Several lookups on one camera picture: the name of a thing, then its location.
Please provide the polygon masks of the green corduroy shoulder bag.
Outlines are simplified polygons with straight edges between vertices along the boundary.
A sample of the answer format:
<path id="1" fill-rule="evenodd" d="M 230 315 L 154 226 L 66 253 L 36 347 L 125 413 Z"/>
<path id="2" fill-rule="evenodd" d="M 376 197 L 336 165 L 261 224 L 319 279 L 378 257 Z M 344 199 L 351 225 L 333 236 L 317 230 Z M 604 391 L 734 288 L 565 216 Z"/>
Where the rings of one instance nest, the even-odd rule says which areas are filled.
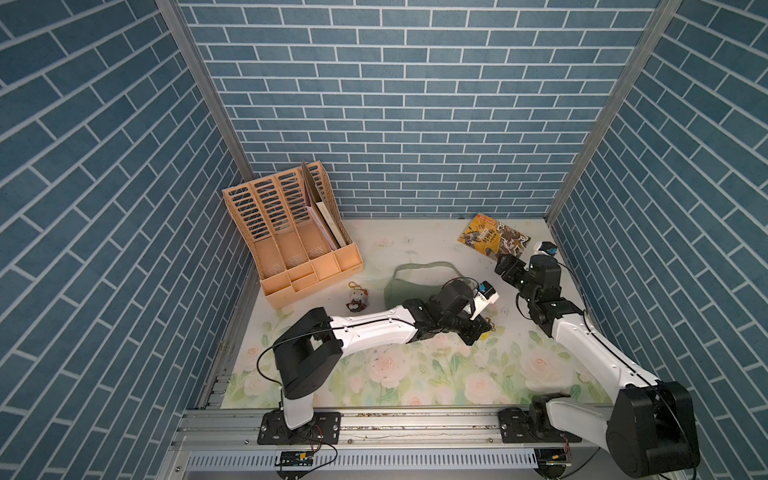
<path id="1" fill-rule="evenodd" d="M 384 288 L 385 308 L 394 308 L 409 299 L 426 301 L 448 280 L 461 276 L 462 273 L 446 261 L 398 265 Z"/>

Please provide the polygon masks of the red white kitty charm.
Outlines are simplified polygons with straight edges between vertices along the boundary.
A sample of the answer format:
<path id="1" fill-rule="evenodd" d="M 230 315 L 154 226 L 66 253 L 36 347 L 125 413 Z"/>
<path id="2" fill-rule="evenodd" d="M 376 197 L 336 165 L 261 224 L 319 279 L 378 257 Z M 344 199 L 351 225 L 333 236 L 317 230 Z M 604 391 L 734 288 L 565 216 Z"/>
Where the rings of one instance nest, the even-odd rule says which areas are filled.
<path id="1" fill-rule="evenodd" d="M 368 290 L 354 281 L 348 283 L 350 288 L 349 301 L 346 303 L 347 309 L 352 313 L 360 313 L 368 306 Z"/>

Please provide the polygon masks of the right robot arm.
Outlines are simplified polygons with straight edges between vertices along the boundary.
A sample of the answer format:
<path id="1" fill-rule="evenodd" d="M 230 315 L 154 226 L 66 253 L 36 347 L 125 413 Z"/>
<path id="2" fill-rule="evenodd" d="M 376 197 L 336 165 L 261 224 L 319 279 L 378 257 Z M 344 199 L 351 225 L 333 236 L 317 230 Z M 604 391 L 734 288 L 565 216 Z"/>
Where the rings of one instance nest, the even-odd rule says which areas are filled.
<path id="1" fill-rule="evenodd" d="M 538 251 L 528 262 L 503 255 L 495 271 L 526 300 L 532 321 L 601 385 L 612 410 L 604 415 L 570 397 L 550 397 L 543 403 L 546 421 L 608 451 L 632 478 L 695 470 L 700 450 L 691 393 L 641 368 L 590 325 L 585 312 L 562 296 L 553 252 Z"/>

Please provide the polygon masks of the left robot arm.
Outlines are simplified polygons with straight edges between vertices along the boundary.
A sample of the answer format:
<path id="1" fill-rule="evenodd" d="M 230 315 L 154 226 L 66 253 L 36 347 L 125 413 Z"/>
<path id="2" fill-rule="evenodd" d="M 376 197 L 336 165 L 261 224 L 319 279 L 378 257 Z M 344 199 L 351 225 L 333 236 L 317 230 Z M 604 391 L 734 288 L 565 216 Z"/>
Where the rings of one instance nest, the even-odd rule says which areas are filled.
<path id="1" fill-rule="evenodd" d="M 285 426 L 297 430 L 312 421 L 312 395 L 343 357 L 441 333 L 454 333 L 471 346 L 492 329 L 482 312 L 498 299 L 490 283 L 470 284 L 459 277 L 426 301 L 408 299 L 382 312 L 344 317 L 330 316 L 323 307 L 310 310 L 271 347 Z"/>

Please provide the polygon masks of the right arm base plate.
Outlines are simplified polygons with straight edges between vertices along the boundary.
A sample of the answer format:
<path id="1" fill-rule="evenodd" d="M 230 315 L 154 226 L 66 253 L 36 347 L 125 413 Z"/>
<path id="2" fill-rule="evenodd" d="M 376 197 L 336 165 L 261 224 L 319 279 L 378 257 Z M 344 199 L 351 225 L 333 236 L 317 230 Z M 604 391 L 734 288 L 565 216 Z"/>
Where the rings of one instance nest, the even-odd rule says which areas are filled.
<path id="1" fill-rule="evenodd" d="M 508 407 L 498 412 L 501 439 L 510 443 L 580 443 L 582 438 L 572 433 L 555 429 L 549 421 L 546 405 L 550 400 L 569 398 L 560 393 L 537 395 L 527 410 Z"/>

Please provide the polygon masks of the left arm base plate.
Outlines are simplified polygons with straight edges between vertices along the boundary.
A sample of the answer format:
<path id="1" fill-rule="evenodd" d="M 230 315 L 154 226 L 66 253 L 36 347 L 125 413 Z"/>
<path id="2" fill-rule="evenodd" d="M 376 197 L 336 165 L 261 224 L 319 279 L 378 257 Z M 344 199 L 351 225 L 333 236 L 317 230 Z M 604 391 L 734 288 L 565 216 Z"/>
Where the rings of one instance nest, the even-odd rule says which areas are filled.
<path id="1" fill-rule="evenodd" d="M 275 409 L 262 417 L 257 443 L 259 445 L 298 445 L 327 443 L 336 445 L 339 440 L 342 415 L 340 412 L 315 412 L 305 425 L 290 429 L 283 412 Z"/>

